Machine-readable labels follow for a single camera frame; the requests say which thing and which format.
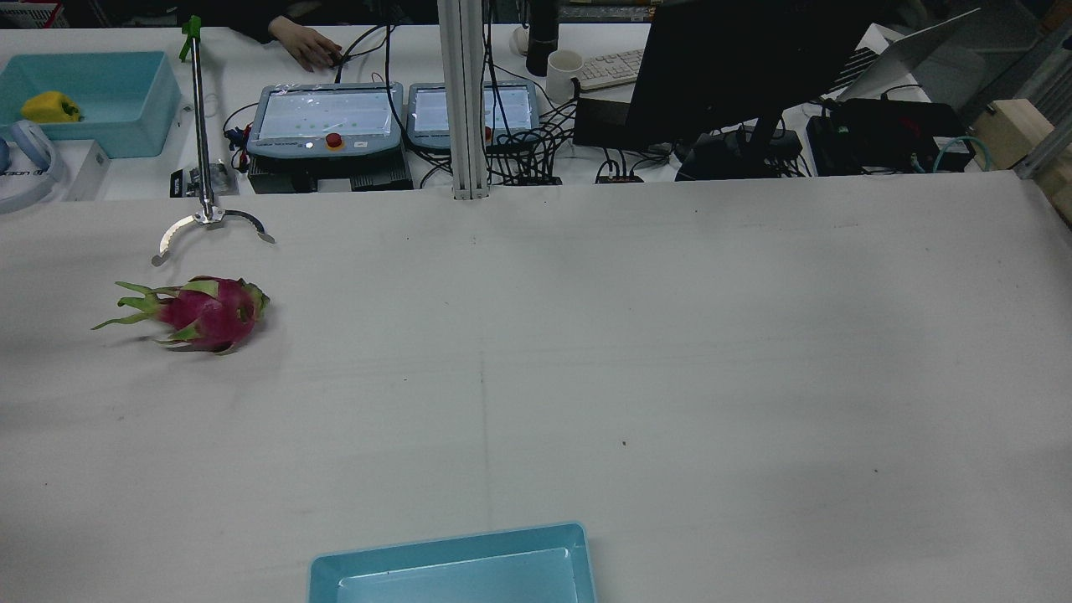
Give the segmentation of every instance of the green clamp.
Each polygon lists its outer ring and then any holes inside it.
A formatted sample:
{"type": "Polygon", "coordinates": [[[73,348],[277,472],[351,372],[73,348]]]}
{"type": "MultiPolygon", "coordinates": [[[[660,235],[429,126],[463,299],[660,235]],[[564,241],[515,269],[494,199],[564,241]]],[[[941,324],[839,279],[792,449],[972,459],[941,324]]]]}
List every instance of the green clamp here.
{"type": "Polygon", "coordinates": [[[190,41],[196,38],[200,40],[200,17],[197,15],[191,15],[190,20],[182,24],[182,33],[187,34],[187,43],[182,45],[182,49],[179,50],[179,60],[185,61],[187,54],[190,53],[190,41]]]}

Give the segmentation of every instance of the person's hand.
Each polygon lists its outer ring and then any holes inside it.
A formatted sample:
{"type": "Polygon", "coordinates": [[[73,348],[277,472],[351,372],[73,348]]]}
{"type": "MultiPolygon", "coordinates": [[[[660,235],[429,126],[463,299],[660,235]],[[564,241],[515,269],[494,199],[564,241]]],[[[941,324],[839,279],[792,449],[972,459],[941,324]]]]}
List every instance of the person's hand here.
{"type": "Polygon", "coordinates": [[[268,24],[268,33],[279,40],[287,53],[306,71],[334,65],[342,46],[321,35],[315,29],[298,25],[286,17],[276,17],[268,24]]]}

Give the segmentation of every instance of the computer mouse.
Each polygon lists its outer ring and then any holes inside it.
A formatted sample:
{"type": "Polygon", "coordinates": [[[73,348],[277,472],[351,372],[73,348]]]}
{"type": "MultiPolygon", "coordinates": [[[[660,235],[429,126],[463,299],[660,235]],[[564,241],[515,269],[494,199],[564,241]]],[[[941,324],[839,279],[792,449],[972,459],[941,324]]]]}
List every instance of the computer mouse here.
{"type": "Polygon", "coordinates": [[[528,54],[528,30],[518,27],[510,34],[510,52],[519,57],[528,54]]]}

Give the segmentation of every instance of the headphones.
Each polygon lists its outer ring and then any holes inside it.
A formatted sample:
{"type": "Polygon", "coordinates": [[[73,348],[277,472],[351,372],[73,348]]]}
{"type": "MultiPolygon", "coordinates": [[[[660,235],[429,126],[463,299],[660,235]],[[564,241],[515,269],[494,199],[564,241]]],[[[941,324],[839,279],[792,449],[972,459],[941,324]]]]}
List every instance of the headphones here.
{"type": "MultiPolygon", "coordinates": [[[[41,126],[26,119],[16,121],[11,124],[11,137],[34,165],[45,171],[45,177],[38,178],[39,181],[25,191],[10,196],[0,196],[0,214],[21,209],[44,198],[51,192],[53,186],[62,182],[66,176],[66,164],[63,163],[63,158],[56,151],[56,146],[45,135],[41,126]]],[[[8,170],[10,166],[11,152],[8,150],[8,141],[0,136],[0,171],[8,170]]]]}

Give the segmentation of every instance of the computer monitor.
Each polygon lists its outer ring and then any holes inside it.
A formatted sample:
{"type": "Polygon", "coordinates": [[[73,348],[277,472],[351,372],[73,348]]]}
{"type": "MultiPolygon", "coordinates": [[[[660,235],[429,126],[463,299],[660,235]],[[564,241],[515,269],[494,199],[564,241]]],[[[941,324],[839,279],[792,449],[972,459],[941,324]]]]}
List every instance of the computer monitor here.
{"type": "MultiPolygon", "coordinates": [[[[830,88],[884,4],[667,0],[655,10],[632,100],[616,135],[687,147],[705,132],[757,119],[747,141],[709,143],[718,147],[704,149],[713,164],[709,177],[773,176],[763,159],[781,112],[830,88]]],[[[578,114],[583,120],[589,107],[578,106],[578,114]]]]}

